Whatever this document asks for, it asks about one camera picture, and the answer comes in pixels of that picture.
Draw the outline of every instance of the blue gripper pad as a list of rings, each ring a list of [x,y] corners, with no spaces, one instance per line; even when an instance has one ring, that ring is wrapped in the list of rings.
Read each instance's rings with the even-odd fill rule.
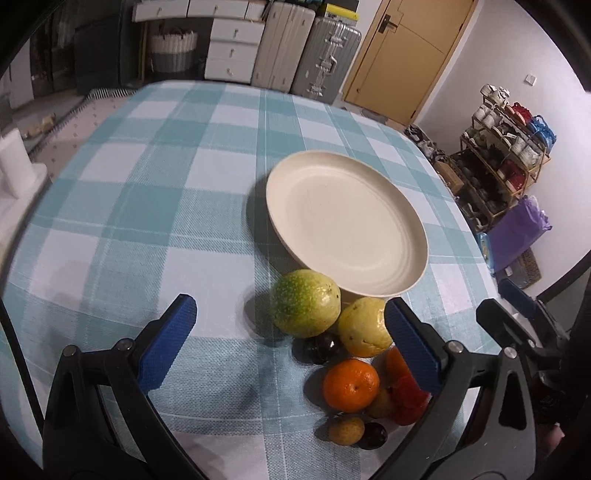
[[[423,341],[412,319],[409,319],[403,313],[401,307],[408,310],[408,315],[414,316],[415,324],[420,324],[419,319],[408,308],[403,299],[391,299],[386,303],[384,310],[386,328],[398,350],[400,350],[418,386],[421,387],[421,390],[436,395],[441,389],[441,363]]]
[[[535,301],[508,278],[499,282],[499,295],[511,303],[525,318],[535,317],[537,305]]]
[[[179,295],[164,312],[161,320],[165,320],[164,325],[139,360],[138,385],[144,395],[150,390],[160,388],[195,325],[195,299],[189,295]]]

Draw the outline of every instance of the drawer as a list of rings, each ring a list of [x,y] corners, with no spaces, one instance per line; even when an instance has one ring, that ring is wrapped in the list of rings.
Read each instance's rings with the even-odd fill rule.
[[[253,62],[207,59],[205,78],[206,80],[250,83],[253,68]]]
[[[246,7],[244,0],[191,0],[187,16],[244,18]]]
[[[150,0],[134,5],[134,22],[159,18],[185,18],[189,0]]]
[[[244,18],[247,20],[260,20],[262,13],[265,11],[266,2],[248,2],[248,8],[246,9],[246,15]]]
[[[245,61],[255,63],[258,45],[227,41],[212,41],[209,43],[208,59]]]
[[[254,43],[261,41],[264,23],[255,23],[246,20],[224,20],[217,18],[213,21],[212,40],[231,40],[241,43]]]

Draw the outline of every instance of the door lock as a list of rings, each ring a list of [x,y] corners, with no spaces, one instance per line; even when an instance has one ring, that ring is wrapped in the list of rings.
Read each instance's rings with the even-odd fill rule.
[[[382,23],[379,26],[378,32],[384,33],[386,31],[386,27],[398,28],[397,24],[390,21],[390,18],[390,15],[384,15],[384,19],[382,20]]]

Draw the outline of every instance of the dark plum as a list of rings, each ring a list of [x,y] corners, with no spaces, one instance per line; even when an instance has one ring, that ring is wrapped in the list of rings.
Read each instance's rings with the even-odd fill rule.
[[[324,332],[304,340],[304,357],[313,364],[323,365],[341,349],[339,338],[330,332]]]
[[[363,450],[380,448],[388,440],[388,432],[381,423],[371,421],[365,424],[365,431],[361,440],[357,442]]]

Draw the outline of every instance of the red fruit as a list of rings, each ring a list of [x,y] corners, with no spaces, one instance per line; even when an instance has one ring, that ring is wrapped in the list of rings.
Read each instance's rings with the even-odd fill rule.
[[[404,408],[420,408],[427,405],[429,393],[421,390],[412,375],[400,377],[392,386],[392,400]]]
[[[400,426],[412,425],[423,416],[423,413],[426,409],[427,404],[418,408],[406,408],[403,406],[398,406],[392,413],[392,419]]]
[[[402,358],[400,350],[395,346],[388,351],[386,356],[386,371],[394,382],[404,375],[410,375],[408,365]]]

